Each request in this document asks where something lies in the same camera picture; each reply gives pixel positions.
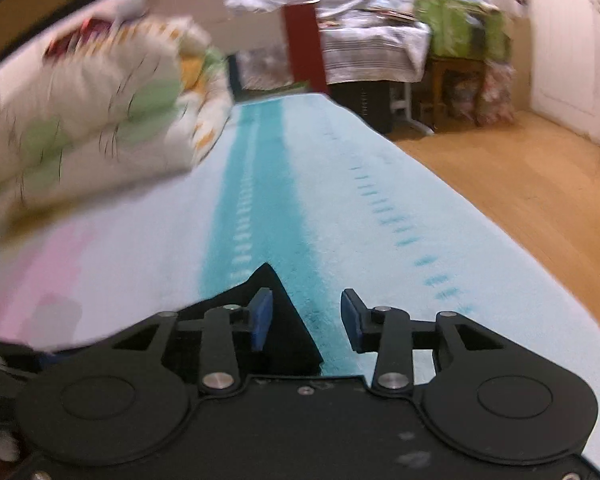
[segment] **bed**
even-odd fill
[[[0,238],[0,340],[55,351],[243,282],[269,262],[324,374],[371,374],[339,298],[455,310],[576,372],[600,404],[600,327],[526,251],[321,94],[236,105],[190,173],[57,208]],[[430,356],[416,356],[419,382]],[[585,455],[600,468],[600,416]]]

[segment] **wooden floor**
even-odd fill
[[[524,112],[515,126],[464,129],[421,138],[398,126],[390,139],[526,248],[600,323],[600,148]]]

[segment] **white door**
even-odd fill
[[[533,110],[600,144],[600,0],[531,0]]]

